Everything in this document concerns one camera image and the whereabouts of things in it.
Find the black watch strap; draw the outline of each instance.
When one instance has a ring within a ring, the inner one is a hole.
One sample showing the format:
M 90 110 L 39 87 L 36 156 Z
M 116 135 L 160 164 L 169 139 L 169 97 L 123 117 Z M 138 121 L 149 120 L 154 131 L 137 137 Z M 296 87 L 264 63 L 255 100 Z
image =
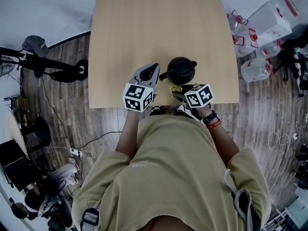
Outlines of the black watch strap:
M 219 119 L 217 114 L 215 113 L 214 110 L 212 110 L 212 114 L 208 115 L 207 117 L 205 117 L 203 119 L 204 124 L 209 124 L 212 120 L 214 120 L 215 118 Z

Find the orange bracelet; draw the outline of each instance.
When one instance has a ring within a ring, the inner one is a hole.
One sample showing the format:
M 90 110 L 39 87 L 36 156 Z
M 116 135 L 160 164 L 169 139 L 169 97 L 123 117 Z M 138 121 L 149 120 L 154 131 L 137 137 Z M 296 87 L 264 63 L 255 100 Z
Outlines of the orange bracelet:
M 208 129 L 210 129 L 210 128 L 214 128 L 214 127 L 216 127 L 216 126 L 218 126 L 219 124 L 221 123 L 221 120 L 220 119 L 218 119 L 218 121 L 217 122 L 215 122 L 214 124 L 207 124 L 207 128 Z

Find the wooden floor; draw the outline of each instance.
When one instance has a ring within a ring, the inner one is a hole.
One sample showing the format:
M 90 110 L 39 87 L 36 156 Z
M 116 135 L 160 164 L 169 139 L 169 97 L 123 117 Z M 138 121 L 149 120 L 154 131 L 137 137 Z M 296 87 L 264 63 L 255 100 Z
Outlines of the wooden floor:
M 50 50 L 48 58 L 57 61 L 76 64 L 79 60 L 88 58 L 90 36 L 72 40 Z M 238 61 L 240 67 L 249 57 Z M 33 72 L 24 70 L 24 91 L 30 100 L 33 118 L 39 114 L 47 121 L 52 136 L 51 146 L 79 148 L 110 131 L 121 131 L 123 128 L 126 110 L 123 108 L 89 109 L 88 81 L 74 83 L 60 83 L 49 76 L 43 77 L 46 94 L 51 105 L 57 111 L 64 123 L 71 144 L 65 139 L 64 128 L 48 106 L 44 95 L 42 79 L 34 77 Z M 245 83 L 240 80 L 240 103 L 218 104 L 214 109 L 221 118 L 222 124 L 238 146 L 251 147 L 256 152 L 262 170 L 269 185 L 272 207 L 283 209 L 294 200 L 295 178 L 292 170 L 297 169 L 299 163 L 295 156 L 302 143 L 307 143 L 305 128 L 299 128 L 298 140 L 280 146 L 279 143 L 272 150 L 277 137 L 273 134 L 274 127 L 270 123 L 275 120 L 276 132 L 281 136 L 284 133 L 292 135 L 295 126 L 304 126 L 308 101 L 306 97 L 298 98 L 296 85 L 293 79 L 284 84 L 282 71 L 268 80 L 254 83 Z M 82 178 L 84 179 L 99 154 L 104 150 L 114 150 L 119 139 L 118 133 L 108 134 L 101 139 L 90 143 L 82 149 Z M 35 143 L 34 136 L 29 136 L 29 143 Z M 281 139 L 281 144 L 287 143 L 287 137 Z M 54 168 L 59 168 L 68 162 L 69 153 L 65 148 L 44 148 L 32 154 L 35 158 L 45 153 Z M 69 195 L 76 186 L 65 188 Z

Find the water bottle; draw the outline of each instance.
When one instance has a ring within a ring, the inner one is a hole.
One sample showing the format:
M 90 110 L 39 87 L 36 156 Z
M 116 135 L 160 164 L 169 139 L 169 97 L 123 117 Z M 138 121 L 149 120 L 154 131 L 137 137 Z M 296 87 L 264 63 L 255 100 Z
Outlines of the water bottle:
M 264 58 L 255 58 L 241 66 L 241 75 L 247 82 L 267 79 L 272 74 L 273 66 Z
M 238 15 L 236 10 L 233 10 L 231 14 L 227 15 L 230 29 L 232 34 L 236 35 L 240 32 L 243 32 L 245 29 L 245 26 L 248 23 L 248 20 L 243 19 L 242 16 Z
M 298 24 L 308 24 L 308 0 L 270 0 L 269 2 L 291 28 Z
M 249 28 L 248 30 L 233 35 L 233 43 L 235 46 L 236 57 L 243 57 L 258 49 L 256 31 Z
M 268 43 L 257 50 L 257 56 L 264 57 L 265 59 L 277 56 L 281 50 L 284 50 L 282 44 L 282 38 Z

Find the beige t-shirt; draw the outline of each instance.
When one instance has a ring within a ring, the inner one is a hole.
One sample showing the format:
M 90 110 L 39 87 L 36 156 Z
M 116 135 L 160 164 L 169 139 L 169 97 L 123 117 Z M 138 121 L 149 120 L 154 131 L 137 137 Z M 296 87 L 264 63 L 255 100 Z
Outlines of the beige t-shirt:
M 263 225 L 270 195 L 253 151 L 240 151 L 228 168 L 236 188 L 251 193 Z M 225 170 L 206 126 L 182 116 L 150 116 L 139 124 L 131 161 L 118 152 L 97 159 L 74 199 L 74 223 L 80 228 L 83 212 L 102 199 L 102 231 L 136 231 L 161 215 L 177 217 L 195 231 L 244 231 Z

